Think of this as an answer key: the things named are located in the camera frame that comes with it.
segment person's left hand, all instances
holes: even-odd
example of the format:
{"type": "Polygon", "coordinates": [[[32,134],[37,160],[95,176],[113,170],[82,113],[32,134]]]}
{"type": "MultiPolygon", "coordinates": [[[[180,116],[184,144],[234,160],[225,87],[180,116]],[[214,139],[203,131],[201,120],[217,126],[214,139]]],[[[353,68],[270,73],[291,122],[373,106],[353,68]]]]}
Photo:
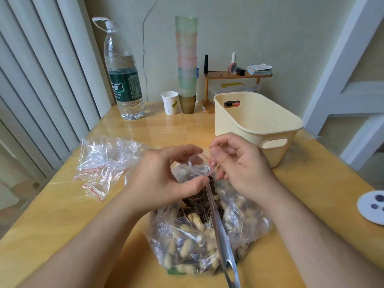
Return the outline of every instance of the person's left hand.
{"type": "Polygon", "coordinates": [[[186,163],[191,155],[202,152],[196,145],[146,151],[123,189],[132,200],[132,207],[138,212],[147,213],[197,194],[209,182],[209,178],[199,176],[180,184],[172,175],[170,165],[175,161],[186,163]]]}

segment large plastic water bottle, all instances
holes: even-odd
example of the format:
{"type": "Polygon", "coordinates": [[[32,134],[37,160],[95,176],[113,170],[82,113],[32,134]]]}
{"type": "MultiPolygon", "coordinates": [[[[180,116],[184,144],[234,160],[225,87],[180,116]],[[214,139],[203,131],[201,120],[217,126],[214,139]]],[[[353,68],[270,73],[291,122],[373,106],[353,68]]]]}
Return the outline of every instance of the large plastic water bottle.
{"type": "Polygon", "coordinates": [[[119,111],[124,119],[134,120],[145,114],[135,58],[128,42],[119,34],[113,23],[104,17],[92,18],[93,23],[105,21],[107,33],[104,41],[104,58],[119,111]]]}

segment green bottle label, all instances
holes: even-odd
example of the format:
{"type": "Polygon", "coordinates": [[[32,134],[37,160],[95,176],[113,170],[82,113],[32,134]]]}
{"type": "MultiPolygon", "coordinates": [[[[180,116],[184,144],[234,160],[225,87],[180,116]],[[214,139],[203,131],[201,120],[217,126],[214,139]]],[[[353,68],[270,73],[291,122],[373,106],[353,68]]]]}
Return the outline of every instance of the green bottle label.
{"type": "Polygon", "coordinates": [[[118,102],[132,102],[143,97],[137,71],[128,74],[110,72],[109,78],[118,102]]]}

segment basket handle hole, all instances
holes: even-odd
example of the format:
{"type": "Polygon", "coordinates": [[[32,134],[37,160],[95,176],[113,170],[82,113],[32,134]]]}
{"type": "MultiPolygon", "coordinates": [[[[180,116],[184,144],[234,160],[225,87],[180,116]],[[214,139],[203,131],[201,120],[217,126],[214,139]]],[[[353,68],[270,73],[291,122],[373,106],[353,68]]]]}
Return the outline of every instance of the basket handle hole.
{"type": "Polygon", "coordinates": [[[268,140],[263,143],[262,148],[263,149],[274,149],[275,147],[282,147],[286,145],[288,140],[286,138],[281,139],[274,139],[274,140],[268,140]]]}
{"type": "Polygon", "coordinates": [[[240,106],[240,101],[238,100],[224,102],[224,108],[235,108],[239,106],[240,106]]]}

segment tongs handle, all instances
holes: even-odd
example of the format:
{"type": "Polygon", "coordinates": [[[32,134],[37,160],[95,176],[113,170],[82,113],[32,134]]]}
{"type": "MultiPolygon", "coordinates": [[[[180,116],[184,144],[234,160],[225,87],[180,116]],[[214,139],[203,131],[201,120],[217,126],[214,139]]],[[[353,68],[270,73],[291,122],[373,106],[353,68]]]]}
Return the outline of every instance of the tongs handle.
{"type": "Polygon", "coordinates": [[[208,201],[209,206],[211,208],[212,213],[212,219],[214,223],[214,230],[215,230],[215,236],[216,236],[216,242],[217,242],[217,249],[221,261],[221,265],[225,274],[225,278],[227,279],[228,287],[229,288],[240,288],[240,280],[239,275],[237,271],[237,266],[235,262],[235,258],[233,257],[232,249],[228,240],[228,236],[225,232],[223,223],[220,219],[220,215],[218,213],[216,203],[214,201],[214,197],[212,194],[212,190],[209,184],[205,186],[207,189],[207,195],[208,195],[208,201]],[[227,264],[230,264],[233,273],[235,274],[235,281],[232,282],[229,278],[228,271],[227,271],[227,264]]]}

